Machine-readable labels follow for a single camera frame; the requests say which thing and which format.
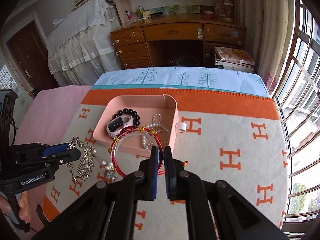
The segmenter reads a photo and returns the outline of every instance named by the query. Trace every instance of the window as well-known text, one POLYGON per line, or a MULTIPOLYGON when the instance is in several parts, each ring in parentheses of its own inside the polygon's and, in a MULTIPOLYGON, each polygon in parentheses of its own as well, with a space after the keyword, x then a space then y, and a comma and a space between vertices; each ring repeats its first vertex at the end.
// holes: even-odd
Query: window
POLYGON ((12 89, 17 95, 20 94, 18 84, 14 81, 6 65, 0 69, 0 89, 12 89))
MULTIPOLYGON (((313 222, 320 211, 320 28, 301 0, 295 7, 289 59, 273 96, 290 163, 287 225, 313 222)), ((305 232, 285 233, 300 239, 305 232)))

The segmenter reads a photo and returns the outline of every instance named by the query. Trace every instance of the human hand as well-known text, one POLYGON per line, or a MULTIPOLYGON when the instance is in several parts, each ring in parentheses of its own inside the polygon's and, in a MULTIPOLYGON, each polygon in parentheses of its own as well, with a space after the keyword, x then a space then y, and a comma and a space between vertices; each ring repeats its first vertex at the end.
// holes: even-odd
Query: human hand
MULTIPOLYGON (((20 206, 19 217, 25 221, 25 223, 30 223, 31 221, 31 207, 29 202, 29 194, 27 191, 22 192, 21 198, 18 201, 20 206)), ((11 206, 9 202, 0 196, 0 209, 3 214, 8 214, 11 212, 11 206)))

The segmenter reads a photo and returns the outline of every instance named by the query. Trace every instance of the orange border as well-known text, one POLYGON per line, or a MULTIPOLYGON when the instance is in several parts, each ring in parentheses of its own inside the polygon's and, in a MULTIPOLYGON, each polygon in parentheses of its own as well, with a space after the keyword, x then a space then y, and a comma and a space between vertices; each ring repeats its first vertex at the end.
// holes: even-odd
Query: orange border
POLYGON ((176 99, 179 111, 279 120, 278 111, 271 98, 210 90, 152 88, 97 89, 89 90, 81 104, 106 106, 116 96, 163 94, 168 94, 176 99))
POLYGON ((60 212, 58 211, 58 209, 52 204, 52 202, 49 200, 49 198, 46 195, 44 195, 42 210, 50 222, 54 220, 58 215, 60 215, 60 212))

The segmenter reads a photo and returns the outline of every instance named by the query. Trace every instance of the black bead bracelet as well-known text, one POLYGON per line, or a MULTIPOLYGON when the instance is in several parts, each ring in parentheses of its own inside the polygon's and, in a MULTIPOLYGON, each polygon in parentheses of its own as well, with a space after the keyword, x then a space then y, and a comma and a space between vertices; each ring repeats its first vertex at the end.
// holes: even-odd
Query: black bead bracelet
POLYGON ((112 116, 112 119, 115 119, 117 118, 118 116, 121 116, 123 114, 129 114, 132 116, 133 118, 133 126, 139 126, 140 125, 140 116, 138 116, 138 113, 136 111, 133 111, 132 109, 127 109, 127 108, 124 108, 123 110, 119 110, 117 112, 117 114, 114 114, 112 116))

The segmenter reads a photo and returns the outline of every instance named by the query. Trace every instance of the tree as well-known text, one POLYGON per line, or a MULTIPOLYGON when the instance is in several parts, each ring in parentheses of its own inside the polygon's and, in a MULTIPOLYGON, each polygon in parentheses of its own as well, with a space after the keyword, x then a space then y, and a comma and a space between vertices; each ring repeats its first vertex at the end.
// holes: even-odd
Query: tree
MULTIPOLYGON (((320 191, 318 191, 315 199, 311 199, 310 204, 308 206, 308 212, 315 211, 320 209, 320 191)), ((313 218, 314 215, 307 216, 307 219, 313 218)))
MULTIPOLYGON (((303 190, 306 190, 306 186, 301 183, 295 183, 292 187, 292 193, 297 193, 303 190)), ((304 208, 304 203, 306 201, 306 194, 293 197, 291 199, 291 208, 290 208, 290 214, 298 214, 300 211, 304 208)))

